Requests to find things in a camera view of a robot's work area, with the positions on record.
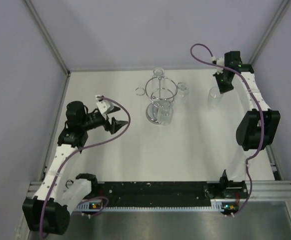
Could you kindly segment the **clear ribbed wine glass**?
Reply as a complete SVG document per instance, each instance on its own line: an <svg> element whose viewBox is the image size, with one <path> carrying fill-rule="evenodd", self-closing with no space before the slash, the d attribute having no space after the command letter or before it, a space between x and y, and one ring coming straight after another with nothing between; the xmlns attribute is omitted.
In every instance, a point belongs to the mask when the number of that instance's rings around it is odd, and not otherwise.
<svg viewBox="0 0 291 240"><path fill-rule="evenodd" d="M189 85L185 82L177 84L177 94L174 98L174 103L178 106L185 105L190 94Z"/></svg>

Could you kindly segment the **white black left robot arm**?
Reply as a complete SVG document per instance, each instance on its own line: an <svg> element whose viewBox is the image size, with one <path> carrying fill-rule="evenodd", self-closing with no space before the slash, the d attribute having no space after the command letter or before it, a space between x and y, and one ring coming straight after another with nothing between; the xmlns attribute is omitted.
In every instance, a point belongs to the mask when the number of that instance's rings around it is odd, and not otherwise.
<svg viewBox="0 0 291 240"><path fill-rule="evenodd" d="M63 235L78 206L100 200L101 212L109 204L109 199L99 193L98 180L91 173L78 174L69 188L66 183L82 151L110 143L128 130L129 113L127 120L109 118L120 110L127 112L123 105L103 95L96 96L96 108L92 112L81 101L67 104L66 121L50 167L34 195L22 204L29 230L39 233L42 240L50 234Z"/></svg>

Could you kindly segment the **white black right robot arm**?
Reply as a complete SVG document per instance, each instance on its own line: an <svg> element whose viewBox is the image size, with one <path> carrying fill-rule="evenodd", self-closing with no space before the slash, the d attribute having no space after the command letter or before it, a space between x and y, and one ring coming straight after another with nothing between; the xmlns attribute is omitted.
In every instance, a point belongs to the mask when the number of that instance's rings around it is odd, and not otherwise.
<svg viewBox="0 0 291 240"><path fill-rule="evenodd" d="M223 95L236 91L244 112L235 132L238 149L230 165L223 171L218 186L219 193L230 198L238 190L235 183L245 181L248 175L251 158L246 155L247 152L254 150L252 156L256 157L272 144L281 115L265 102L257 86L253 67L242 62L239 51L227 52L220 58L212 56L211 60L217 66L213 76L219 93Z"/></svg>

